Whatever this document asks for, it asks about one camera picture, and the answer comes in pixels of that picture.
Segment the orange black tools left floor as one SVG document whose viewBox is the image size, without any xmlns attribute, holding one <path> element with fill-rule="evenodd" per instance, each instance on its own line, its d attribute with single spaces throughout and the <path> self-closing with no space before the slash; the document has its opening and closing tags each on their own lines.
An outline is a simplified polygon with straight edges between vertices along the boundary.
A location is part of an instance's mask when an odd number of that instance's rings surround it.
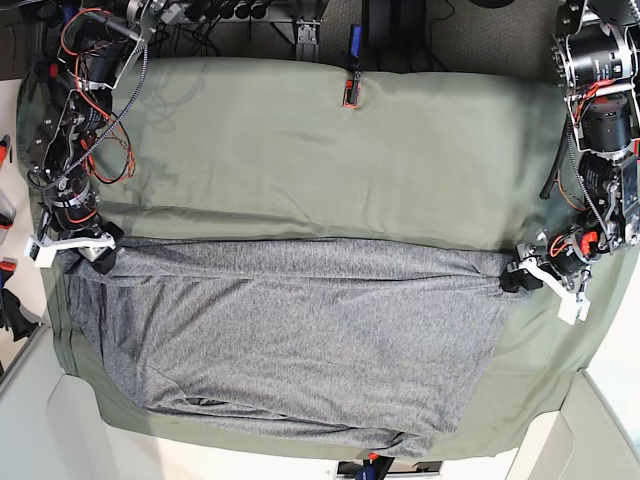
<svg viewBox="0 0 640 480">
<path fill-rule="evenodd" d="M 13 227 L 16 210 L 4 192 L 1 192 L 1 243 L 7 238 Z M 38 323 L 30 321 L 21 311 L 18 297 L 7 288 L 7 283 L 14 275 L 17 262 L 1 258 L 1 328 L 10 331 L 13 341 L 29 338 L 37 329 Z"/>
</svg>

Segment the blue orange clamp top centre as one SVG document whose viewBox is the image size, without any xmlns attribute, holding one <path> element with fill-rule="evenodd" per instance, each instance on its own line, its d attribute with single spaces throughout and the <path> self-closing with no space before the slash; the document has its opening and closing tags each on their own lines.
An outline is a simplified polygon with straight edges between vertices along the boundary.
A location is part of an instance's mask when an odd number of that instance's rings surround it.
<svg viewBox="0 0 640 480">
<path fill-rule="evenodd" d="M 350 28 L 349 48 L 347 52 L 348 70 L 351 77 L 346 81 L 342 105 L 346 108 L 358 106 L 360 81 L 362 72 L 360 69 L 360 45 L 362 26 L 352 24 Z"/>
</svg>

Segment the aluminium frame bracket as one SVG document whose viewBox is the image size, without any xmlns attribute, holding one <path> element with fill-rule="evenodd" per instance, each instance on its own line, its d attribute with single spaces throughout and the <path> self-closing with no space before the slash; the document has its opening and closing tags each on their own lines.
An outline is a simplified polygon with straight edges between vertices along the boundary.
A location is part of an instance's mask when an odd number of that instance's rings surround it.
<svg viewBox="0 0 640 480">
<path fill-rule="evenodd" d="M 319 61 L 319 29 L 316 21 L 299 20 L 295 29 L 295 56 L 297 61 Z"/>
</svg>

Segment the red handled tool left edge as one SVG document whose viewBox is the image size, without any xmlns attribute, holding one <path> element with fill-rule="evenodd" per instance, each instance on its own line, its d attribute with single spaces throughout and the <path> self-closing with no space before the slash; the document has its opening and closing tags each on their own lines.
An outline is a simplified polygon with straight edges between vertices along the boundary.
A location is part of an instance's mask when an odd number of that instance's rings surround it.
<svg viewBox="0 0 640 480">
<path fill-rule="evenodd" d="M 8 134 L 4 134 L 0 138 L 0 167 L 6 162 L 11 162 L 11 137 Z"/>
</svg>

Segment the orange blue clamp bottom centre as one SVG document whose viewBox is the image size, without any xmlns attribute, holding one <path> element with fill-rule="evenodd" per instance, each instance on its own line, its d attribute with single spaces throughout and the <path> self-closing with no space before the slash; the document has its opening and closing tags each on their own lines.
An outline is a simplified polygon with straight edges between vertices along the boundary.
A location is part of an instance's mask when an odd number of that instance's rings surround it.
<svg viewBox="0 0 640 480">
<path fill-rule="evenodd" d="M 394 457 L 370 453 L 368 458 L 363 461 L 363 467 L 356 473 L 355 479 L 384 480 L 394 461 Z"/>
</svg>

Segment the green table cloth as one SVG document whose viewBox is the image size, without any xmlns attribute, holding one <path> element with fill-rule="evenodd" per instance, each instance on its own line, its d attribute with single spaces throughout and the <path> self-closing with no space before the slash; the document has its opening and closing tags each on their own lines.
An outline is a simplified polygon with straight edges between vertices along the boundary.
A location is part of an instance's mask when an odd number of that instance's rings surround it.
<svg viewBox="0 0 640 480">
<path fill-rule="evenodd" d="M 563 122 L 559 89 L 469 73 L 364 75 L 360 105 L 339 105 L 347 74 L 293 61 L 154 59 L 124 124 L 137 168 L 100 185 L 100 212 L 131 236 L 166 239 L 353 237 L 498 250 L 573 217 L 538 192 Z M 589 319 L 567 326 L 545 288 L 506 322 L 457 432 L 426 458 L 501 453 L 559 409 L 602 343 L 638 248 L 594 267 Z M 353 448 L 266 440 L 145 413 L 106 376 L 63 314 L 58 272 L 43 272 L 58 357 L 87 381 L 113 427 L 206 446 L 346 459 Z"/>
</svg>

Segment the grey heathered T-shirt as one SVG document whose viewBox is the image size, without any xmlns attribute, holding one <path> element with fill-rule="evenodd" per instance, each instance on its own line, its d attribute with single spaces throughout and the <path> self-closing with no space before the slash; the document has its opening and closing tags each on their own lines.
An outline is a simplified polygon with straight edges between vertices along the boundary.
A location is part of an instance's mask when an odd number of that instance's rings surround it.
<svg viewBox="0 0 640 480">
<path fill-rule="evenodd" d="M 133 238 L 68 308 L 120 392 L 155 414 L 422 457 L 455 432 L 527 292 L 507 258 L 375 240 Z"/>
</svg>

